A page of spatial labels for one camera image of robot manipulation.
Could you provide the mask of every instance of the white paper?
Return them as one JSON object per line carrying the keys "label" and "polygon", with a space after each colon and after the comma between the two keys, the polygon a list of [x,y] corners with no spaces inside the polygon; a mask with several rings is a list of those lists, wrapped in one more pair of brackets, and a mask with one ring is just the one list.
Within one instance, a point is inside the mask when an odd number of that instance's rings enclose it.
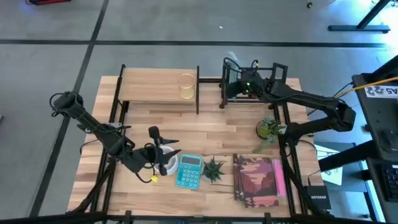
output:
{"label": "white paper", "polygon": [[370,98],[398,98],[398,86],[369,86],[364,90]]}
{"label": "white paper", "polygon": [[[318,160],[326,158],[331,155],[334,155],[336,153],[339,153],[339,151],[336,151],[333,149],[328,149],[326,147],[317,146],[317,145],[315,145],[315,147],[318,150],[318,154],[317,154]],[[328,171],[322,172],[321,175],[322,175],[322,179],[324,181],[330,182],[332,184],[341,185],[341,181],[343,179],[343,168],[339,167],[336,169],[328,170]]]}

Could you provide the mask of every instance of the small plant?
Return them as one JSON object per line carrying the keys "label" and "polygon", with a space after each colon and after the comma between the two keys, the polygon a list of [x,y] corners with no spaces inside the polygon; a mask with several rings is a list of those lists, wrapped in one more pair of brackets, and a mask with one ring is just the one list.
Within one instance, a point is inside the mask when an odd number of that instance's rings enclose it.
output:
{"label": "small plant", "polygon": [[209,163],[204,163],[205,167],[203,168],[202,175],[209,178],[211,180],[211,183],[213,183],[213,181],[216,181],[217,179],[221,180],[220,175],[223,175],[224,173],[220,171],[220,168],[224,163],[220,162],[219,164],[216,164],[214,156]]}
{"label": "small plant", "polygon": [[280,134],[280,130],[284,128],[285,126],[281,125],[280,122],[265,116],[264,119],[256,126],[257,136],[264,141],[252,152],[261,153],[268,146],[275,144],[277,142],[278,134]]}

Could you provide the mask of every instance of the white cup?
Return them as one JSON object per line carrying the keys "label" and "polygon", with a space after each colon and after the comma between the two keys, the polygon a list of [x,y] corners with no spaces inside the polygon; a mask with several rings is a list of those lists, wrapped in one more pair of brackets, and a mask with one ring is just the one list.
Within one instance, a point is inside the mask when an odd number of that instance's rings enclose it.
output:
{"label": "white cup", "polygon": [[[168,146],[161,146],[162,150],[163,150],[163,154],[166,154],[168,152],[172,152],[174,151],[174,149],[172,149],[171,147]],[[172,175],[175,173],[175,171],[177,171],[178,169],[178,157],[177,155],[174,155],[170,160],[168,164],[165,164],[164,167],[167,170],[167,175]],[[159,173],[159,164],[156,164],[154,166],[155,170],[157,173]]]}

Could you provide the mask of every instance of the concrete floor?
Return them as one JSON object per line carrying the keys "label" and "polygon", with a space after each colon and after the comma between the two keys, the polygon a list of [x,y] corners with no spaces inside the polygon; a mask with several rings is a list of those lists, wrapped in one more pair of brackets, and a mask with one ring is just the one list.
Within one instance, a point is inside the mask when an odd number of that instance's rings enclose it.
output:
{"label": "concrete floor", "polygon": [[[22,40],[90,40],[103,1],[73,0],[47,6],[23,0],[2,0],[0,42]],[[80,94],[91,111],[100,77],[118,75],[120,66],[155,68],[201,67],[203,76],[221,76],[223,57],[234,55],[241,65],[289,66],[304,91],[332,95],[351,76],[372,72],[395,56],[398,8],[387,6],[373,24],[389,24],[388,34],[328,32],[331,24],[356,24],[372,7],[371,0],[338,0],[322,10],[291,0],[110,0],[98,40],[210,40],[261,42],[385,43],[384,48],[234,47],[96,45]],[[49,97],[71,90],[87,45],[0,44],[0,219],[26,217],[44,175],[61,118],[52,118]],[[344,97],[358,112],[354,129],[319,141],[361,143],[365,123],[354,93]],[[311,115],[311,119],[320,117]],[[64,213],[79,162],[84,133],[71,121],[40,210],[41,215]]]}

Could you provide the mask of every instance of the teal calculator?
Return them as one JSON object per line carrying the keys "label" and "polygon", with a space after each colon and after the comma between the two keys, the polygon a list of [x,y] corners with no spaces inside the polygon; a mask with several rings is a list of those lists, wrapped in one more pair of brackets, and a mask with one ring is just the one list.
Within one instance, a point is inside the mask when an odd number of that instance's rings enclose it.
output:
{"label": "teal calculator", "polygon": [[202,159],[199,156],[181,155],[175,185],[192,190],[199,189]]}

